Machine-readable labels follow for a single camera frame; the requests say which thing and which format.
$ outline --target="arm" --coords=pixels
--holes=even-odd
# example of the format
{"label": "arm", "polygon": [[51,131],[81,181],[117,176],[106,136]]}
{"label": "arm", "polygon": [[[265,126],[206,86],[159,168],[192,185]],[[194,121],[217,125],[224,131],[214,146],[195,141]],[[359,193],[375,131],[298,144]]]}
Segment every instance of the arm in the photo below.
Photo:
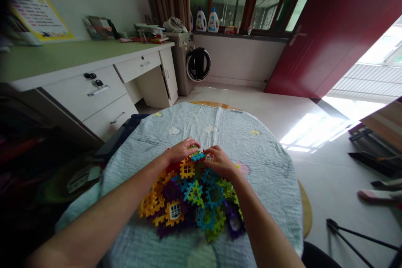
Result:
{"label": "arm", "polygon": [[208,152],[214,155],[216,161],[205,160],[204,164],[228,179],[236,191],[257,266],[304,267],[290,241],[267,212],[244,175],[219,146],[204,151]]}
{"label": "arm", "polygon": [[113,244],[160,172],[198,149],[188,138],[113,189],[28,258],[31,267],[95,267]]}

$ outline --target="detergent bottle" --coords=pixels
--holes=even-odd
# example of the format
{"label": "detergent bottle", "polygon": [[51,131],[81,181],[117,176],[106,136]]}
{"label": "detergent bottle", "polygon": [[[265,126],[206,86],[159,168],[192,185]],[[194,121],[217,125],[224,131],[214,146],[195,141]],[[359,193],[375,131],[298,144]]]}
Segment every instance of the detergent bottle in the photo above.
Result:
{"label": "detergent bottle", "polygon": [[215,12],[215,7],[213,7],[211,14],[209,15],[208,31],[209,32],[218,32],[218,30],[219,30],[219,19],[218,19],[218,15]]}
{"label": "detergent bottle", "polygon": [[202,7],[198,8],[197,20],[196,20],[196,30],[198,31],[206,31],[206,18],[204,12],[202,11]]}

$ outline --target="forearm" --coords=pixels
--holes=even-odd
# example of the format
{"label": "forearm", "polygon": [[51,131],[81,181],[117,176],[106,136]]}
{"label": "forearm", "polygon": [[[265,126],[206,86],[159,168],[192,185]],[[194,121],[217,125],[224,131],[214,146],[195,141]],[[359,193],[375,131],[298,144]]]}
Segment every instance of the forearm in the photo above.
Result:
{"label": "forearm", "polygon": [[163,155],[154,159],[43,244],[28,263],[38,267],[95,266],[168,165]]}
{"label": "forearm", "polygon": [[290,241],[267,212],[243,174],[229,179],[236,191],[258,267],[304,267]]}

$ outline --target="light blue tablecloth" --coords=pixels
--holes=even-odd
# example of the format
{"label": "light blue tablecloth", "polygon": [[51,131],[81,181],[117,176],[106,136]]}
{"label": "light blue tablecloth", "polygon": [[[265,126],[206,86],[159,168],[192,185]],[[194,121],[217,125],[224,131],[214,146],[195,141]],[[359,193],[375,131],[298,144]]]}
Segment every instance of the light blue tablecloth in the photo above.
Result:
{"label": "light blue tablecloth", "polygon": [[[109,161],[101,184],[69,206],[56,225],[57,231],[100,196],[187,137],[195,138],[204,149],[218,144],[241,166],[266,209],[301,255],[302,203],[290,156],[252,115],[190,103],[177,104],[142,120]],[[192,229],[160,240],[153,224],[140,220],[137,213],[123,228],[103,263],[106,267],[256,266],[247,235],[231,240],[225,232],[207,244],[203,232]]]}

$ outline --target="white desk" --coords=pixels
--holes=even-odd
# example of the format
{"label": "white desk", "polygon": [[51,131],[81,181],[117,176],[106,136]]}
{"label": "white desk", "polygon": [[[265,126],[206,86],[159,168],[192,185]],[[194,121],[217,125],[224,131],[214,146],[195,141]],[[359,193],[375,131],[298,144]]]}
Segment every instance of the white desk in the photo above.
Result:
{"label": "white desk", "polygon": [[[175,103],[172,46],[171,42],[79,41],[13,47],[11,53],[1,54],[1,82],[21,92],[34,90],[78,127],[106,141],[138,113],[125,87],[133,79],[148,106],[167,108]],[[85,78],[85,73],[94,73],[103,86]]]}

